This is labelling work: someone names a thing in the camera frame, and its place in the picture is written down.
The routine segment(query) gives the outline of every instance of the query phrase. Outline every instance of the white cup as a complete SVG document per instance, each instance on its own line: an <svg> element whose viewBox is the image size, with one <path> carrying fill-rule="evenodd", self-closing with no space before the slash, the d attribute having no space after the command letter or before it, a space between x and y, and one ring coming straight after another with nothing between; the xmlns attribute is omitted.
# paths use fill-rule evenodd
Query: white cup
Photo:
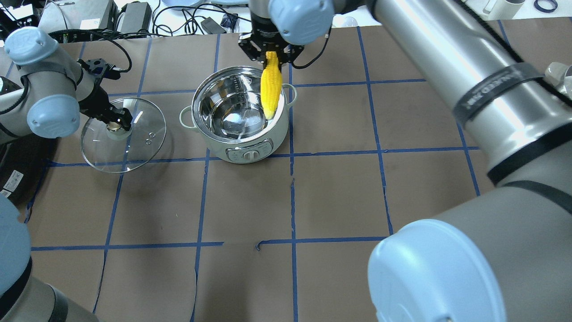
<svg viewBox="0 0 572 322"><path fill-rule="evenodd" d="M522 7L525 0L489 0L483 12L488 14L488 20L512 19Z"/></svg>

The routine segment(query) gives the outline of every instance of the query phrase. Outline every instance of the barcode label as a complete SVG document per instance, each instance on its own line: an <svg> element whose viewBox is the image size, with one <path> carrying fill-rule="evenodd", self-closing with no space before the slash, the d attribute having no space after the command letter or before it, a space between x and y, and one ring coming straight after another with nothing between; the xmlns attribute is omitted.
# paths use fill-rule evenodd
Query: barcode label
<svg viewBox="0 0 572 322"><path fill-rule="evenodd" d="M12 171L12 175L10 175L10 179L8 179L8 182L6 182L6 184L4 184L4 189L14 192L16 190L16 188L18 187L18 185L20 184L20 181L22 181L23 178L24 178L24 174L22 174L16 170Z"/></svg>

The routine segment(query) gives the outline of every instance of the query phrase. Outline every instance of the white label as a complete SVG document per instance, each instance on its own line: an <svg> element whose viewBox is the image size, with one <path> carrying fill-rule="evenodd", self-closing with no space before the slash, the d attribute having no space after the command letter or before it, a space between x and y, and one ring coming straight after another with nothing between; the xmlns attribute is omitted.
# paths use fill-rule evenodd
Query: white label
<svg viewBox="0 0 572 322"><path fill-rule="evenodd" d="M16 188L20 184L20 181L22 181L22 178L24 178L23 174L21 174L20 172L18 172L16 170L12 171L12 175L10 176L10 179L8 179L8 182L6 182L6 184L4 184L4 189L10 190L10 191L16 190Z"/></svg>
<svg viewBox="0 0 572 322"><path fill-rule="evenodd" d="M100 22L101 22L101 18L82 20L81 24L80 24L80 29L83 29L83 30L99 29Z"/></svg>

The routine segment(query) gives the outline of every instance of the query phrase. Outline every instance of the yellow corn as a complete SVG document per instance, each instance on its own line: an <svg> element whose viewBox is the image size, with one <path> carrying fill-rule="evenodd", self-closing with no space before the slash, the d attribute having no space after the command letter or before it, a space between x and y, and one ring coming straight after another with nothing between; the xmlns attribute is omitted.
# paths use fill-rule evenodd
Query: yellow corn
<svg viewBox="0 0 572 322"><path fill-rule="evenodd" d="M262 71L260 80L260 100L264 117L270 120L278 108L278 100L282 91L282 74L278 68L278 55L276 52L266 52L266 68Z"/></svg>

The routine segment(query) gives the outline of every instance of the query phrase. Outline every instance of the pot handle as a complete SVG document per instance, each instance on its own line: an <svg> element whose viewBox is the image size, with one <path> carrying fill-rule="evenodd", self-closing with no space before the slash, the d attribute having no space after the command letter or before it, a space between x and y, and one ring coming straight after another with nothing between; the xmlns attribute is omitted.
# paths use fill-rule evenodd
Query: pot handle
<svg viewBox="0 0 572 322"><path fill-rule="evenodd" d="M294 105L294 103L296 103L296 100L298 100L298 91L296 90L296 88L294 87L294 85L292 84L282 84L282 88L289 88L292 90L292 93L294 93L294 97L292 99L292 101L288 104L286 104L286 107L291 107Z"/></svg>
<svg viewBox="0 0 572 322"><path fill-rule="evenodd" d="M187 112L189 112L192 108L193 108L193 106L190 105L190 106L187 106L184 109L182 109L181 113L179 114L179 123L181 123L181 125L183 127L186 127L188 129L191 129L191 130L196 132L196 131L198 131L196 125L194 125L194 124L193 124L193 126L186 125L185 122L183 122L183 120L182 120L182 116L185 115Z"/></svg>

